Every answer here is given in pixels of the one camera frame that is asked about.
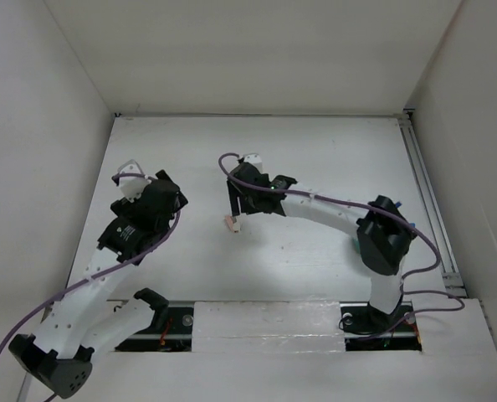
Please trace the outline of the pink eraser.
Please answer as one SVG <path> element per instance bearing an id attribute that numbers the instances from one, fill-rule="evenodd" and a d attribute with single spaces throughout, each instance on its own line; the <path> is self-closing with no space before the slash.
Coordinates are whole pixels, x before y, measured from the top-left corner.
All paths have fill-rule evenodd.
<path id="1" fill-rule="evenodd" d="M 241 220 L 239 217 L 226 215 L 224 217 L 225 223 L 228 226 L 229 230 L 233 233 L 239 233 L 241 230 Z"/>

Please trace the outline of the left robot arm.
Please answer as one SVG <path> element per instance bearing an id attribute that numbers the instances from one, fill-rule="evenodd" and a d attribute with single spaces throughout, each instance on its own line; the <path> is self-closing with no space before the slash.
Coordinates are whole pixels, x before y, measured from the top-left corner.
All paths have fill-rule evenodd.
<path id="1" fill-rule="evenodd" d="M 100 314 L 118 285 L 172 234 L 187 198 L 164 170 L 149 176 L 130 164 L 113 180 L 123 196 L 111 204 L 115 217 L 82 278 L 50 303 L 51 312 L 35 331 L 14 335 L 8 345 L 20 365 L 61 399 L 75 395 L 96 361 L 129 336 L 167 324 L 169 301 L 150 288 L 110 316 Z"/>

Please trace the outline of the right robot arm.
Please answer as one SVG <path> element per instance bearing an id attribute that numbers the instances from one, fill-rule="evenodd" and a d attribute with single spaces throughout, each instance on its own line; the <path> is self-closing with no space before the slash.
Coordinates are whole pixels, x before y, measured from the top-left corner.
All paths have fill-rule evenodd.
<path id="1" fill-rule="evenodd" d="M 380 214 L 381 209 L 399 219 L 403 216 L 389 198 L 378 196 L 367 204 L 365 215 L 349 204 L 333 204 L 294 178 L 278 175 L 270 179 L 246 160 L 228 175 L 228 196 L 232 215 L 277 214 L 306 219 L 349 235 L 371 280 L 365 308 L 344 321 L 353 324 L 357 335 L 374 335 L 391 327 L 402 304 L 402 265 L 416 235 L 407 227 Z"/>

